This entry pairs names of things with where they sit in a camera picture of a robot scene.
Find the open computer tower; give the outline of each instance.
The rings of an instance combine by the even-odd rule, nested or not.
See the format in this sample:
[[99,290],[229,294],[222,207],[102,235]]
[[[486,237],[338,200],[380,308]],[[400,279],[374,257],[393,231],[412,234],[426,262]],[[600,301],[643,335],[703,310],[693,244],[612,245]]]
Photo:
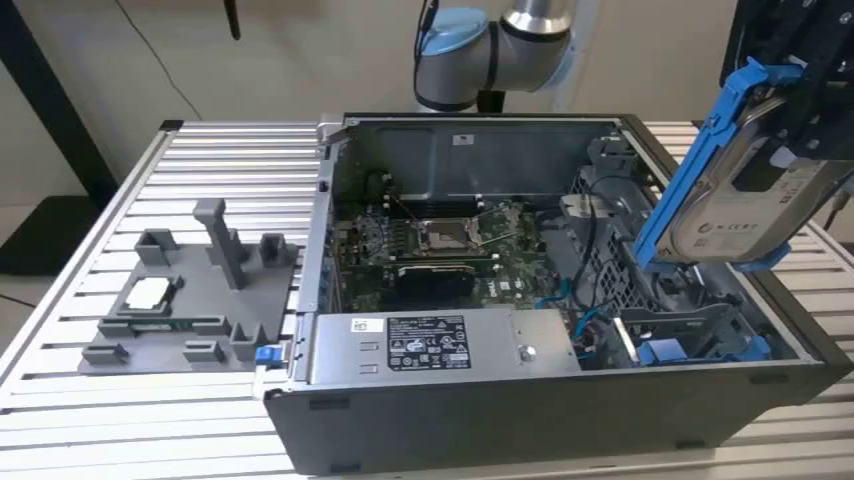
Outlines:
[[300,473],[709,448],[849,371],[772,273],[633,264],[676,168],[635,117],[344,126],[264,399]]

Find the power supply label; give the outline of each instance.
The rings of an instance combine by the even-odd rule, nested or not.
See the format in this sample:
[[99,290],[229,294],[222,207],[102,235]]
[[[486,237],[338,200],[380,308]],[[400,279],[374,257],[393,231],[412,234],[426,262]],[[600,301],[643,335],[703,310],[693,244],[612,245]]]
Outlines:
[[388,368],[470,368],[465,321],[460,315],[388,318]]

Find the aluminum extrusion table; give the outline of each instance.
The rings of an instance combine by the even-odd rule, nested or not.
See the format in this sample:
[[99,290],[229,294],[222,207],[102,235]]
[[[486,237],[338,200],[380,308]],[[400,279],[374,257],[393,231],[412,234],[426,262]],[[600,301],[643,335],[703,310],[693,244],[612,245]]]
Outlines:
[[[680,160],[696,128],[687,122],[647,125]],[[1,478],[301,478],[253,399],[262,389],[253,373],[85,377],[75,367],[95,319],[107,312],[135,263],[138,233],[165,227],[178,243],[205,241],[190,215],[197,198],[228,200],[225,220],[244,241],[274,231],[304,244],[318,165],[314,127],[204,122],[155,135],[0,359]],[[776,274],[854,356],[854,259],[812,224],[792,247]],[[282,328],[292,332],[292,316]],[[393,478],[552,476],[854,478],[854,377],[809,404],[765,413],[715,450],[409,472]]]

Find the motherboard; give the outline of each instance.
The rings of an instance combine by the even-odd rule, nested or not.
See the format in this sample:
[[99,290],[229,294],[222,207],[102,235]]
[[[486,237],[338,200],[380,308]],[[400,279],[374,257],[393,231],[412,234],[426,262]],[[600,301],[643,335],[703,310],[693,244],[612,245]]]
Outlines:
[[532,308],[560,279],[521,201],[365,208],[336,223],[345,312]]

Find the beige wall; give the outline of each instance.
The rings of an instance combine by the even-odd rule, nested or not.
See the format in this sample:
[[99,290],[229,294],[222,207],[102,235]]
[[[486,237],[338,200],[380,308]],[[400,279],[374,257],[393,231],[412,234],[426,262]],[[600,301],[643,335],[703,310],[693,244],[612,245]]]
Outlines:
[[598,18],[572,109],[701,119],[717,95],[735,0],[592,1]]
[[[598,15],[576,19],[596,23],[577,88],[566,88],[569,109],[701,118],[716,92],[733,0],[581,1],[597,6]],[[480,7],[496,18],[506,3],[441,5]],[[162,119],[189,119],[192,112],[113,0],[15,4],[121,177]],[[238,42],[220,1],[122,4],[205,120],[312,119],[321,112],[413,108],[410,42],[420,0],[241,0]],[[508,111],[549,107],[548,93],[508,96]],[[6,150],[19,149],[5,136]]]
[[[123,175],[165,118],[192,118],[111,0],[18,0],[33,35],[113,170]],[[122,0],[205,120],[410,111],[420,1],[241,0],[242,39],[217,0]],[[484,8],[502,0],[444,1]],[[516,111],[548,95],[512,95]]]
[[0,207],[82,192],[65,159],[0,63]]

